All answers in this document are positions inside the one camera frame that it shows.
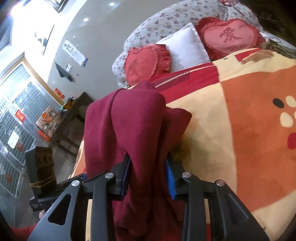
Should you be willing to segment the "red heart pillow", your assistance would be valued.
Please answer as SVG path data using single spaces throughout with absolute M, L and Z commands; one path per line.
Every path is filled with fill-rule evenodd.
M 170 72 L 171 55 L 164 44 L 131 48 L 124 69 L 129 86 Z
M 259 29 L 241 19 L 203 18 L 195 26 L 210 60 L 219 60 L 236 51 L 259 48 L 265 43 Z

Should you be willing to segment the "white square pillow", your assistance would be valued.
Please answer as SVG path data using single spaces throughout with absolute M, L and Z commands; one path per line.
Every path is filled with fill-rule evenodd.
M 192 23 L 171 34 L 157 44 L 170 51 L 170 73 L 210 62 L 209 55 Z

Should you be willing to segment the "floral folded quilt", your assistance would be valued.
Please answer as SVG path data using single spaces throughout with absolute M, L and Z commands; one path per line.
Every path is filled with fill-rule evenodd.
M 222 1 L 181 1 L 157 12 L 141 23 L 126 39 L 123 52 L 112 64 L 112 72 L 119 88 L 127 88 L 124 63 L 131 48 L 155 44 L 159 40 L 177 32 L 188 23 L 197 25 L 202 18 L 213 17 L 222 21 L 241 19 L 255 26 L 260 25 L 255 13 L 238 2 L 223 4 Z

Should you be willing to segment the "right red heart pillow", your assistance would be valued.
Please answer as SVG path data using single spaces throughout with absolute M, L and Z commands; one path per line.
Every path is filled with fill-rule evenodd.
M 195 26 L 210 60 L 219 60 L 236 51 L 259 48 L 265 43 L 259 29 L 241 19 L 203 18 Z

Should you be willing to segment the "left red heart pillow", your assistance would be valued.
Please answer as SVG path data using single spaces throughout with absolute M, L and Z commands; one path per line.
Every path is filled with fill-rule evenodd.
M 171 55 L 164 44 L 131 48 L 124 69 L 129 86 L 170 72 Z

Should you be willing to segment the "dark carved wooden headboard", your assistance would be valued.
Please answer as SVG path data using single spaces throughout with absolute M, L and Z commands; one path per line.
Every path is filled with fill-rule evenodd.
M 295 1 L 240 1 L 257 16 L 262 27 L 295 46 Z

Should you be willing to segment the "maroon fleece sweater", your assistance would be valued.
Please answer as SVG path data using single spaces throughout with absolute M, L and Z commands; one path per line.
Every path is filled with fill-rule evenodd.
M 130 183 L 113 203 L 117 240 L 180 240 L 184 204 L 169 195 L 168 152 L 181 140 L 191 113 L 169 108 L 150 82 L 119 89 L 88 106 L 84 152 L 88 178 L 129 155 Z

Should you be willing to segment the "dark cloth on wall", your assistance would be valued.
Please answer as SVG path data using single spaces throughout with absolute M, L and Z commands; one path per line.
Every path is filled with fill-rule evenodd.
M 56 66 L 61 78 L 66 78 L 70 82 L 73 81 L 72 76 L 65 69 L 63 69 L 59 64 L 57 64 L 56 62 L 55 62 L 55 66 Z

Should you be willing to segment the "orange red cream blanket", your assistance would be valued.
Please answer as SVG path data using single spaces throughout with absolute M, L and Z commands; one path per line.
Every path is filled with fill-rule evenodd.
M 169 108 L 191 113 L 168 154 L 202 180 L 224 180 L 266 231 L 295 230 L 295 60 L 245 50 L 154 77 Z M 84 137 L 75 174 L 86 173 Z

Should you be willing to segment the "paper notice on wall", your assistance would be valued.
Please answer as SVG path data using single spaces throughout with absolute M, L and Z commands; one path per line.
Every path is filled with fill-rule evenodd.
M 71 42 L 65 40 L 62 49 L 81 67 L 85 67 L 88 58 L 85 57 Z

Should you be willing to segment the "red paper wall decoration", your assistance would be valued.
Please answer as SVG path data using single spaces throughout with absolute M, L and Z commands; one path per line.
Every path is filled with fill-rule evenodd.
M 65 98 L 64 94 L 62 92 L 60 92 L 60 90 L 58 88 L 55 88 L 55 93 L 58 95 L 58 97 L 60 99 L 64 99 Z

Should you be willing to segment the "dark wooden side table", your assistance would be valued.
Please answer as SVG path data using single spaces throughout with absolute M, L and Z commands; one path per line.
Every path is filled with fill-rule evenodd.
M 65 131 L 70 127 L 71 123 L 77 119 L 82 125 L 85 123 L 86 109 L 94 101 L 94 99 L 86 92 L 83 92 L 74 102 L 74 104 L 65 112 L 62 120 L 55 128 L 55 131 L 51 137 L 51 142 L 58 148 L 75 157 L 76 153 L 73 153 L 70 149 L 66 148 L 61 142 L 68 143 L 71 147 L 79 150 L 79 146 L 70 139 Z

